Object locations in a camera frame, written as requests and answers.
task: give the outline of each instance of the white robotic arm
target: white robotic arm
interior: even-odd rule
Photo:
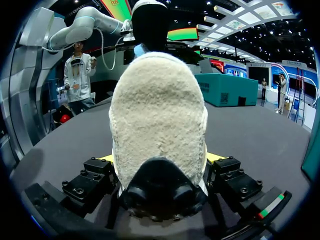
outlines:
[[[62,50],[70,44],[90,38],[94,28],[120,36],[122,26],[121,21],[87,6],[79,10],[71,26],[59,30],[50,37],[46,47],[52,51]]]

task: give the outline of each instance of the gray tabletop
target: gray tabletop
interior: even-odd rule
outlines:
[[[77,176],[90,157],[111,154],[112,136],[109,129],[110,103],[96,106],[63,124],[25,155],[17,166],[12,181],[21,192],[33,183],[49,181],[62,190],[62,181]],[[309,183],[300,170],[310,133],[285,117],[260,106],[217,108],[206,104],[208,152],[234,156],[245,172],[263,181],[266,192],[273,186],[290,191],[292,199],[274,220],[281,228],[295,213],[309,190]],[[239,216],[232,213],[219,198],[228,226]],[[86,219],[104,226],[109,212],[110,197],[106,196]],[[214,228],[217,221],[209,206],[202,212],[178,222],[150,222],[130,217],[120,211],[115,229],[122,235],[165,236],[166,239],[207,239],[204,228]]]

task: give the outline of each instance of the white cable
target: white cable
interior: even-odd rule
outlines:
[[[106,61],[105,61],[105,56],[104,56],[104,34],[102,33],[102,31],[99,29],[99,28],[94,28],[96,30],[98,30],[101,34],[101,56],[102,56],[102,61],[103,61],[103,64],[105,66],[106,69],[108,69],[109,71],[112,71],[114,68],[115,68],[115,65],[116,65],[116,54],[117,54],[117,51],[116,51],[116,48],[114,48],[114,57],[113,57],[113,65],[112,65],[112,68],[110,69],[107,64],[106,64]],[[119,43],[119,41],[123,38],[120,37],[117,41],[116,41],[116,44],[114,46],[117,46],[117,44]]]
[[[73,47],[73,46],[74,46],[74,43],[72,43],[70,46],[67,46],[66,48],[62,48],[62,49],[60,49],[60,50],[51,50],[51,49],[45,48],[44,46],[42,47],[42,49],[43,49],[43,50],[46,50],[46,51],[48,51],[48,52],[57,53],[57,52],[60,52],[61,50],[62,50],[62,51],[67,50],[67,49],[69,49],[69,48],[71,48],[71,47]]]

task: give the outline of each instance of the person standing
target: person standing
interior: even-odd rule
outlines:
[[[278,84],[278,107],[276,109],[274,109],[275,111],[277,111],[278,108],[280,107],[280,92],[281,92],[280,78],[281,78],[281,74],[279,74],[278,76],[279,76],[279,81],[275,82],[276,84]]]
[[[261,85],[262,85],[262,100],[266,100],[267,82],[265,78],[263,78]]]
[[[95,105],[90,97],[90,77],[96,72],[96,58],[83,53],[82,41],[74,44],[73,55],[64,65],[64,88],[73,115],[78,115]]]
[[[279,108],[277,109],[277,111],[275,113],[277,114],[283,114],[284,113],[284,107],[285,107],[285,96],[287,93],[287,80],[285,78],[284,74],[280,74],[280,104],[279,104]]]

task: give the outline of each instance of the white slipper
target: white slipper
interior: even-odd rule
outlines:
[[[206,166],[207,117],[184,62],[160,52],[136,58],[118,81],[109,110],[114,168],[124,188],[153,157],[172,160],[198,185]]]

